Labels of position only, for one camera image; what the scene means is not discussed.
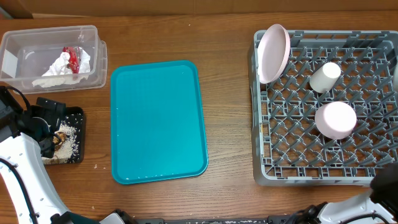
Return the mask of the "small white paper piece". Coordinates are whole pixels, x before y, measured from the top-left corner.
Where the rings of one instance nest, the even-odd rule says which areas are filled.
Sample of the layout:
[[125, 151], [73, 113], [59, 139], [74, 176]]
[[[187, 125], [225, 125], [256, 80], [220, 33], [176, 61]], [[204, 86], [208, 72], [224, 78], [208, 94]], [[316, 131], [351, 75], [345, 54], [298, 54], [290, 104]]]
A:
[[90, 55], [83, 49], [80, 49], [80, 67], [78, 73], [88, 73], [91, 71], [90, 59]]

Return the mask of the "white napkin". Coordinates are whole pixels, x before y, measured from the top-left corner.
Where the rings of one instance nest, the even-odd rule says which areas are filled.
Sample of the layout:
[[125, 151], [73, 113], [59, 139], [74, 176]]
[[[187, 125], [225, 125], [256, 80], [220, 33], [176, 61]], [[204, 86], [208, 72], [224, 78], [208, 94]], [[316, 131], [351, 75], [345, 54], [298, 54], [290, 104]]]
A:
[[70, 54], [62, 52], [49, 69], [42, 75], [42, 78], [32, 82], [33, 86], [41, 86], [49, 88], [59, 85], [74, 85], [82, 79], [87, 79], [87, 75], [72, 74], [72, 70], [68, 68]]

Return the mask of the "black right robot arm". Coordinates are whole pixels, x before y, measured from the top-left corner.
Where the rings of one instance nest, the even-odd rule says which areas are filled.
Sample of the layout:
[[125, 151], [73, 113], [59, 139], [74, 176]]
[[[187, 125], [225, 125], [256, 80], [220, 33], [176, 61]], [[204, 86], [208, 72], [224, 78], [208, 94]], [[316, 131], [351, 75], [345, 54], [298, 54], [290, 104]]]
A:
[[342, 202], [311, 205], [286, 223], [397, 223], [397, 164], [389, 164], [371, 181], [370, 189]]

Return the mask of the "white cup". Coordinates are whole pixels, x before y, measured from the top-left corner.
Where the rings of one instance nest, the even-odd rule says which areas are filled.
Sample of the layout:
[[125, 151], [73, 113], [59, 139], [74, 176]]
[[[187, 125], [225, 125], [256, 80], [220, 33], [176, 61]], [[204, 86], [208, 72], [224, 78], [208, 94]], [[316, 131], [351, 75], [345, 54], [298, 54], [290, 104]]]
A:
[[330, 91], [341, 75], [338, 64], [327, 62], [320, 67], [311, 77], [310, 86], [318, 93]]

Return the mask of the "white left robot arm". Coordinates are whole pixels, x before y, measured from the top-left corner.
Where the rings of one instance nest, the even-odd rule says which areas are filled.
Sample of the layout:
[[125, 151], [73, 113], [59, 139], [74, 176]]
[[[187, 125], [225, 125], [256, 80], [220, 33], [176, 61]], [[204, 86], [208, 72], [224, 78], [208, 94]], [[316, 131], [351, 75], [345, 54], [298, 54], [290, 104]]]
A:
[[12, 90], [1, 87], [1, 177], [19, 223], [94, 223], [66, 207], [42, 161], [55, 152], [65, 104], [38, 98], [22, 107]]

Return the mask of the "brown food scrap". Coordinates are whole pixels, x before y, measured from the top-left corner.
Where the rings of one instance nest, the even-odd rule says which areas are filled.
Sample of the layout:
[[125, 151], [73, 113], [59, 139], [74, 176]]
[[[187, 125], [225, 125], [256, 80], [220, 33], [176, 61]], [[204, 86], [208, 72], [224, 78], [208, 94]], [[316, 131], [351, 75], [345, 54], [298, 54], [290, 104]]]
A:
[[67, 134], [64, 132], [57, 132], [54, 134], [53, 143], [55, 146], [55, 151], [58, 151], [62, 147], [62, 145], [66, 142], [67, 138], [68, 138]]

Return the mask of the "grey saucer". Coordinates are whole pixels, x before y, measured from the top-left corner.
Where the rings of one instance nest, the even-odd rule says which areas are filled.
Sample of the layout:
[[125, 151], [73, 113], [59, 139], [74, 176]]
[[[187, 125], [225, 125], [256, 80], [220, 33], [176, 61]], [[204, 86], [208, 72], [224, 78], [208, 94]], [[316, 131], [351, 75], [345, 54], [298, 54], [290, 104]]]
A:
[[392, 79], [392, 88], [394, 91], [398, 92], [398, 65], [396, 65], [394, 69], [393, 79]]

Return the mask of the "large white plate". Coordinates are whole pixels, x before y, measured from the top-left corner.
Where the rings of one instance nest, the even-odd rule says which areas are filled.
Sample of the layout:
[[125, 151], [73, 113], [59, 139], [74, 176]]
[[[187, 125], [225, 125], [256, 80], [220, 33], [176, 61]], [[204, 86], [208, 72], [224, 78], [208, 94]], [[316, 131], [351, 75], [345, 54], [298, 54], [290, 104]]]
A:
[[290, 37], [280, 24], [270, 26], [257, 48], [258, 75], [262, 84], [278, 79], [284, 71], [290, 53]]

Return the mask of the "red snack wrapper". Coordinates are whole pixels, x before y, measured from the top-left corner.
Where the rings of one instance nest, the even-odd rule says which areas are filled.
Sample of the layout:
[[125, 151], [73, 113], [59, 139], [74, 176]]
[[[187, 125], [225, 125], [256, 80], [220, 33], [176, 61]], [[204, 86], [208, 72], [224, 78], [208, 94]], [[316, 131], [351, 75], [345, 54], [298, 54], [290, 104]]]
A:
[[69, 54], [70, 58], [68, 59], [67, 68], [69, 68], [72, 73], [78, 73], [80, 69], [80, 48], [79, 47], [64, 47], [63, 52]]

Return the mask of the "small white plate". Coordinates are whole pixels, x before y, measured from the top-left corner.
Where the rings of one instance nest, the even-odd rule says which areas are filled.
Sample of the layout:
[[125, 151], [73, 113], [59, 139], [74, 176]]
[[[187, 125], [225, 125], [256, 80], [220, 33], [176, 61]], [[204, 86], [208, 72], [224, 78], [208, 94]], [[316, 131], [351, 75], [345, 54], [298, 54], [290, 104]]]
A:
[[356, 122], [355, 110], [342, 101], [327, 103], [315, 113], [317, 129], [330, 139], [348, 137], [356, 126]]

